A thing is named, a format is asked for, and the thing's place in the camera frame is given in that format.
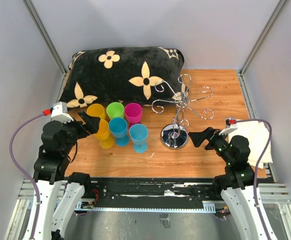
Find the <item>round metal base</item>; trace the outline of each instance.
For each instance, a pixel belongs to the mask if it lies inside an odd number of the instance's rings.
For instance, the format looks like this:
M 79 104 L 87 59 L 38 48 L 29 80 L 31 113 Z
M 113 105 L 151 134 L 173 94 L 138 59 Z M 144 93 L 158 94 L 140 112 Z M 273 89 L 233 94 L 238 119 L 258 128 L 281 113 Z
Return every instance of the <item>round metal base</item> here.
M 161 142 L 170 150 L 182 149 L 189 140 L 187 130 L 183 126 L 179 126 L 180 135 L 178 136 L 178 126 L 176 124 L 169 124 L 165 126 L 161 131 Z

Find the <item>cup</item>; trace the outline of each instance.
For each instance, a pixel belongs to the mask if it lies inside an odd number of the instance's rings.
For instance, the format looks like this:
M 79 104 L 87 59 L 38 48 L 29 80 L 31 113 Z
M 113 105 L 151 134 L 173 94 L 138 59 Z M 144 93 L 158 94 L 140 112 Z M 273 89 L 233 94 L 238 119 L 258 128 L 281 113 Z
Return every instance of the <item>cup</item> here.
M 147 138 L 148 129 L 143 124 L 134 124 L 129 130 L 129 135 L 133 142 L 133 149 L 137 153 L 144 153 L 148 149 Z
M 119 147 L 124 147 L 129 143 L 129 137 L 127 136 L 128 124 L 127 121 L 121 117 L 113 118 L 109 122 L 109 129 L 112 135 L 115 137 L 115 143 Z
M 99 103 L 90 105 L 86 110 L 86 114 L 91 117 L 99 117 L 101 119 L 106 118 L 105 108 Z
M 106 114 L 109 116 L 110 120 L 115 118 L 124 118 L 125 107 L 120 102 L 110 103 L 106 107 Z
M 129 121 L 129 129 L 134 124 L 141 124 L 140 121 L 142 118 L 142 107 L 139 104 L 135 102 L 129 103 L 127 106 L 125 106 L 124 113 L 126 119 Z
M 99 140 L 99 144 L 103 149 L 109 149 L 114 144 L 114 139 L 110 136 L 109 124 L 104 119 L 100 119 L 99 130 L 94 136 Z

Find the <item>floral pillow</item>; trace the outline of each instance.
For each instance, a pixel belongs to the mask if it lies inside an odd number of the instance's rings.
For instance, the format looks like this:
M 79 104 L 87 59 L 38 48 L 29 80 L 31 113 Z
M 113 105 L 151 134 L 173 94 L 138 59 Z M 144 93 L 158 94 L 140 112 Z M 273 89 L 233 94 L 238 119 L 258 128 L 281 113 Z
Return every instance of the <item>floral pillow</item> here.
M 83 108 L 92 103 L 124 101 L 151 105 L 154 100 L 174 101 L 181 91 L 178 82 L 184 57 L 178 49 L 163 47 L 113 47 L 80 51 L 68 66 L 70 73 L 60 101 L 68 108 Z

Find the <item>blue cup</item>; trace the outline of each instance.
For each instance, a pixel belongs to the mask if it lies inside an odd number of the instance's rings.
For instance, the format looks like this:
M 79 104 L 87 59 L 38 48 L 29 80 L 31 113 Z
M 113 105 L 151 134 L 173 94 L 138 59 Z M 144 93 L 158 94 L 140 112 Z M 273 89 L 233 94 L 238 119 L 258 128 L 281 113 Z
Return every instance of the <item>blue cup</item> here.
M 142 154 L 148 149 L 148 129 L 145 125 L 134 124 L 130 127 L 129 135 L 133 142 L 133 149 L 138 154 Z
M 127 121 L 121 117 L 113 118 L 109 122 L 109 129 L 112 135 L 115 137 L 115 143 L 119 147 L 124 147 L 129 143 L 129 137 L 127 136 L 128 124 Z

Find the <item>chrome mug tree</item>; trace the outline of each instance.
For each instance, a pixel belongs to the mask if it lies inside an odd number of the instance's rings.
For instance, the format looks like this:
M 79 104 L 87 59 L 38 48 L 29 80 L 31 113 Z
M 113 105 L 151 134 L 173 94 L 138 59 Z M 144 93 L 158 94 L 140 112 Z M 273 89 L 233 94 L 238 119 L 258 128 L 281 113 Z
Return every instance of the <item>chrome mug tree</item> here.
M 188 86 L 185 84 L 186 78 L 189 78 Z M 162 114 L 165 111 L 165 108 L 161 105 L 158 105 L 158 102 L 166 102 L 166 103 L 175 104 L 175 116 L 172 118 L 172 123 L 165 126 L 162 129 L 161 137 L 160 137 L 162 144 L 168 149 L 172 149 L 172 150 L 178 150 L 178 149 L 183 148 L 188 143 L 188 140 L 189 140 L 189 136 L 187 132 L 189 121 L 185 119 L 184 108 L 190 109 L 195 115 L 197 115 L 198 117 L 204 120 L 210 120 L 214 117 L 214 112 L 210 108 L 204 108 L 203 112 L 205 113 L 205 115 L 210 114 L 211 117 L 204 117 L 200 115 L 199 113 L 197 113 L 196 111 L 194 111 L 190 107 L 191 102 L 195 102 L 195 101 L 199 101 L 199 100 L 207 99 L 211 97 L 214 94 L 214 91 L 212 90 L 212 88 L 208 86 L 203 86 L 201 87 L 200 92 L 202 94 L 206 94 L 210 92 L 210 94 L 208 96 L 200 97 L 197 99 L 190 99 L 188 97 L 191 82 L 192 82 L 190 75 L 181 74 L 177 80 L 181 84 L 181 92 L 176 93 L 172 89 L 172 87 L 169 85 L 169 83 L 167 83 L 165 80 L 158 81 L 154 86 L 157 92 L 162 93 L 165 90 L 163 84 L 166 84 L 169 87 L 169 89 L 173 92 L 172 98 L 174 100 L 169 101 L 169 100 L 157 99 L 157 100 L 154 100 L 151 104 L 152 110 L 157 114 Z M 155 110 L 154 106 L 156 106 L 157 108 L 160 108 L 161 111 Z

